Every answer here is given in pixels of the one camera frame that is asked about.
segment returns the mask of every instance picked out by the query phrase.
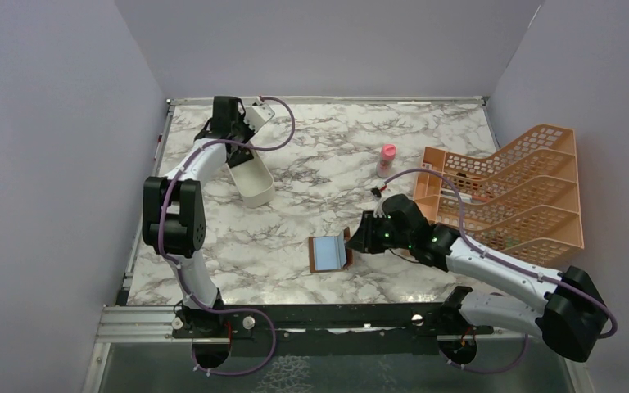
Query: marble table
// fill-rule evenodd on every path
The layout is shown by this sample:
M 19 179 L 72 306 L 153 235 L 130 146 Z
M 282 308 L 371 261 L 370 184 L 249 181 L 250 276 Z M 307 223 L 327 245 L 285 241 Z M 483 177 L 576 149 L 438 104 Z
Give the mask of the marble table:
M 287 136 L 286 111 L 254 138 L 273 146 Z M 279 151 L 260 156 L 274 176 L 277 195 L 247 209 L 227 167 L 203 189 L 208 231 L 203 252 L 229 304 L 392 303 L 443 301 L 457 285 L 489 286 L 465 276 L 412 264 L 390 253 L 355 255 L 344 272 L 310 273 L 307 238 L 355 231 L 376 201 L 369 189 L 381 145 L 398 147 L 394 171 L 419 165 L 423 147 L 485 156 L 496 147 L 478 103 L 296 104 L 296 134 Z M 210 106 L 177 106 L 161 162 L 174 168 L 210 117 Z M 412 195 L 415 176 L 391 184 L 387 195 Z M 169 265 L 139 246 L 129 305 L 170 305 L 181 299 Z

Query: white plastic container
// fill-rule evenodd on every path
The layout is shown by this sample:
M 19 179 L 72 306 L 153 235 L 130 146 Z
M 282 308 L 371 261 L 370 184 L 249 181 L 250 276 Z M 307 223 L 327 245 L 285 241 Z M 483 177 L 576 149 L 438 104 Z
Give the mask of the white plastic container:
M 253 159 L 233 168 L 228 167 L 228 171 L 235 186 L 238 187 L 245 206 L 253 209 L 271 202 L 276 197 L 276 188 L 274 177 L 264 165 L 264 161 L 256 151 L 250 151 L 254 155 Z

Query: white marble surface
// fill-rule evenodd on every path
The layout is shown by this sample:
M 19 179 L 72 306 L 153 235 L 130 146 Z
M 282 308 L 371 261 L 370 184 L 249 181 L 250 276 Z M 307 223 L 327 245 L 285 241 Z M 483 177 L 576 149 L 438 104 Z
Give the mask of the white marble surface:
M 273 146 L 287 136 L 286 111 L 254 138 Z M 363 210 L 373 209 L 369 189 L 378 151 L 394 143 L 393 171 L 417 167 L 425 146 L 484 156 L 495 150 L 478 104 L 298 104 L 296 135 L 279 151 L 260 156 L 274 176 L 276 198 L 247 209 L 227 167 L 203 188 L 208 233 L 206 265 L 230 304 L 387 303 L 442 301 L 456 285 L 492 291 L 471 278 L 411 264 L 386 253 L 355 255 L 345 272 L 310 273 L 307 237 L 355 231 Z M 210 106 L 178 106 L 161 174 L 174 168 L 210 117 Z M 387 195 L 411 196 L 414 175 L 400 178 Z M 180 300 L 168 264 L 141 245 L 129 305 L 169 305 Z

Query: wall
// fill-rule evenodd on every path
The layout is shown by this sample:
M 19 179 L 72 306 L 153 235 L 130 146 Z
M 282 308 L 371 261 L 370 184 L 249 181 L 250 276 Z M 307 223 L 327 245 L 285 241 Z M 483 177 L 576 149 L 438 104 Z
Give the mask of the wall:
M 577 132 L 586 250 L 576 259 L 620 320 L 589 365 L 629 391 L 629 0 L 546 0 L 488 102 L 499 142 L 548 122 Z
M 111 0 L 0 0 L 0 392 L 80 390 L 164 100 Z
M 116 0 L 165 94 L 493 92 L 541 0 Z

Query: pink cap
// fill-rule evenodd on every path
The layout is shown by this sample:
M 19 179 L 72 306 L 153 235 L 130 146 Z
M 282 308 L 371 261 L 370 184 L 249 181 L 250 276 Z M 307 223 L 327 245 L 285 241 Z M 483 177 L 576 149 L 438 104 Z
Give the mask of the pink cap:
M 394 156 L 396 156 L 396 146 L 394 145 L 384 145 L 382 146 L 382 150 L 380 151 L 380 157 L 385 161 L 394 160 Z

